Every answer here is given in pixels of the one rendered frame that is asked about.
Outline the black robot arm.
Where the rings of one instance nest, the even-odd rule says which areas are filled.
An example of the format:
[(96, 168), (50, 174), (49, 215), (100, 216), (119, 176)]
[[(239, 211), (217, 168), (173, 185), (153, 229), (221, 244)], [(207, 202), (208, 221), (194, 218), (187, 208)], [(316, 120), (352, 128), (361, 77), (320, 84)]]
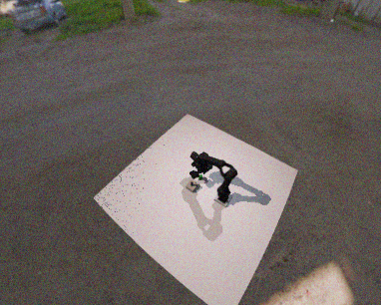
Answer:
[[(229, 195), (231, 192), (228, 189), (228, 186), (230, 182), (237, 176), (237, 171), (236, 169), (229, 163), (226, 163), (225, 160), (221, 160), (212, 156), (209, 156), (206, 152), (202, 152), (201, 154), (197, 154), (196, 152), (192, 152), (190, 155), (190, 158), (192, 158), (194, 161), (191, 163), (191, 166), (197, 169), (197, 164), (198, 167), (204, 168), (208, 164), (214, 165), (218, 167), (220, 170), (221, 176), (225, 179), (223, 185), (219, 186), (217, 189), (218, 193), (218, 200), (221, 201), (223, 204), (227, 202), (229, 199)], [(227, 166), (229, 167), (229, 170), (226, 174), (223, 173), (223, 167)]]

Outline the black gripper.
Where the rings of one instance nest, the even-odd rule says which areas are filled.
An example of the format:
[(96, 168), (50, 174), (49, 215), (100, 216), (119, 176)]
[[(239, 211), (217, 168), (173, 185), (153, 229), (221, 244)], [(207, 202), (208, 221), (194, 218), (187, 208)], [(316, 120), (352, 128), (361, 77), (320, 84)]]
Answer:
[(200, 177), (200, 175), (199, 175), (200, 173), (205, 174), (205, 173), (207, 173), (209, 171), (209, 169), (212, 169), (212, 168), (213, 168), (213, 166), (211, 164), (208, 164), (204, 168), (198, 167), (198, 164), (197, 164), (197, 171), (196, 170), (192, 170), (190, 172), (190, 176), (192, 177), (192, 179), (195, 179), (197, 177)]

